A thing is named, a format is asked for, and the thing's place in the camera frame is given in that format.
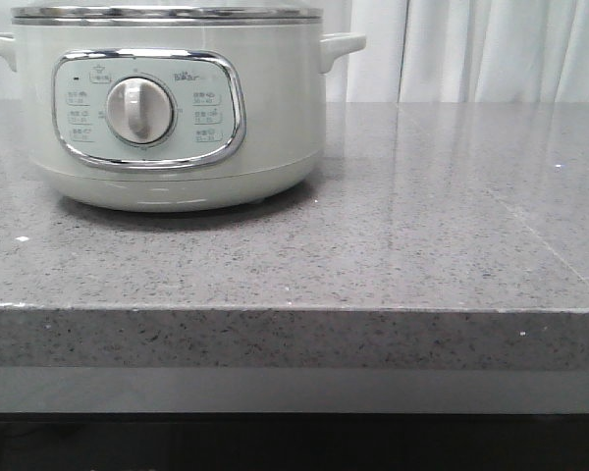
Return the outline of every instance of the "pot handle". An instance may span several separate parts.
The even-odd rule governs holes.
[[[13,72],[18,71],[16,62],[16,40],[10,32],[0,32],[0,56],[9,64]]]
[[[366,35],[357,32],[324,34],[321,38],[321,74],[332,70],[334,61],[366,47]]]

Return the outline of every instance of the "pot base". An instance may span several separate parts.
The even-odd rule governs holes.
[[[261,200],[301,182],[322,152],[271,170],[220,179],[181,182],[93,180],[41,167],[59,192],[82,203],[122,211],[172,213],[200,211]]]

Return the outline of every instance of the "gray speckled countertop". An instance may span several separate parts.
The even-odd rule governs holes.
[[[589,370],[589,105],[332,105],[262,204],[41,181],[0,101],[0,367]]]

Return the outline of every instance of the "white cooking pot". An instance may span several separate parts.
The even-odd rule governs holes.
[[[13,9],[31,159],[62,193],[131,211],[217,208],[305,178],[325,81],[361,34],[299,2],[117,1]]]

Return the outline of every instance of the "brand logo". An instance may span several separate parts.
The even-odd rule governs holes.
[[[175,81],[197,81],[197,80],[201,80],[200,76],[193,76],[190,72],[179,72],[178,74],[175,74]]]

